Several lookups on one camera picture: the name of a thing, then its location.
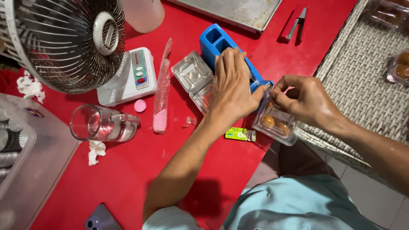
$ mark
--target purple phone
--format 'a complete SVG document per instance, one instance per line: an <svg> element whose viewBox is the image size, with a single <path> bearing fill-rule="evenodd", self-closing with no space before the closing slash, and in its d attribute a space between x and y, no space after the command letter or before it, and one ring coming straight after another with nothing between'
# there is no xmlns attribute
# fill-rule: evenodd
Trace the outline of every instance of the purple phone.
<svg viewBox="0 0 409 230"><path fill-rule="evenodd" d="M85 221L87 230L124 230L104 203L100 203Z"/></svg>

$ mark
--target wicker basket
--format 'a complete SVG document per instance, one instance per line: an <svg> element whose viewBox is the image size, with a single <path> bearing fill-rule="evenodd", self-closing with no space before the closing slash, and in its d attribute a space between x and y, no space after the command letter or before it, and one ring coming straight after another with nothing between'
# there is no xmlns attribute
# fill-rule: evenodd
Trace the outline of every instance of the wicker basket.
<svg viewBox="0 0 409 230"><path fill-rule="evenodd" d="M340 111L358 125L409 144L409 87L386 79L387 64L409 33L392 32L368 20L371 0L360 0L319 67L319 78ZM300 139L386 184L348 145L307 126Z"/></svg>

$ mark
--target fan grille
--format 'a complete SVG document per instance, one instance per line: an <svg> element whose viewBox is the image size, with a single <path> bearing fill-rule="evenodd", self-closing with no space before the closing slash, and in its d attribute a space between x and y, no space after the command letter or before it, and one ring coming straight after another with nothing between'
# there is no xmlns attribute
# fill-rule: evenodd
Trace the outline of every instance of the fan grille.
<svg viewBox="0 0 409 230"><path fill-rule="evenodd" d="M14 4L17 35L26 61L43 83L61 92L82 93L108 82L119 68L125 44L120 0L21 0ZM94 21L102 11L113 18L103 28L106 49L114 49L109 55L97 50L92 37ZM1 38L7 51L20 63L25 62L11 42L10 28L4 25L3 17Z"/></svg>

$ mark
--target tissue paper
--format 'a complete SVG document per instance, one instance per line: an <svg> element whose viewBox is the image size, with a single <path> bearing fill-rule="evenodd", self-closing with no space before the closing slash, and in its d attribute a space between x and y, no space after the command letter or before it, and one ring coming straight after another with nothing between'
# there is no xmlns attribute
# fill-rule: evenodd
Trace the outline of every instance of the tissue paper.
<svg viewBox="0 0 409 230"><path fill-rule="evenodd" d="M98 164L97 156L105 156L106 146L101 141L90 140L90 152L88 153L88 165Z"/></svg>
<svg viewBox="0 0 409 230"><path fill-rule="evenodd" d="M24 94L23 98L31 99L36 96L38 102L43 103L45 98L45 93L41 91L43 86L37 78L31 77L27 70L24 71L24 77L17 79L17 89L20 93Z"/></svg>

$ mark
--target red table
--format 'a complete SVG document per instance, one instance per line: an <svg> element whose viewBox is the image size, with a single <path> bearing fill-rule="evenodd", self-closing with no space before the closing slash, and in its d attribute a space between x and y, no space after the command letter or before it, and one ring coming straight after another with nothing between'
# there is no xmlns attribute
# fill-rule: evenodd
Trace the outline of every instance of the red table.
<svg viewBox="0 0 409 230"><path fill-rule="evenodd" d="M277 82L284 74L312 75L330 48L357 0L284 0L260 35L164 2L165 20L155 31L139 34L127 27L126 49L147 47L159 72L167 40L173 38L171 66L192 50L200 52L199 36L212 23L219 23L256 66L264 79ZM304 40L295 46L277 42L290 13L298 3L309 6ZM15 86L6 93L18 95ZM98 104L97 92L66 95L45 87L44 107L69 124L73 111L84 103ZM149 183L193 131L183 129L187 116L202 115L175 77L171 78L168 131L152 132L153 96L145 98L147 110L140 114L142 127L126 143L106 143L107 155L88 166L88 142L81 144L31 229L83 229L94 208L104 202L125 229L140 229L142 204ZM115 109L134 114L133 102ZM251 118L236 127L247 126ZM181 207L193 214L199 225L218 229L263 158L271 139L258 135L258 142L219 138L209 149L203 167Z"/></svg>

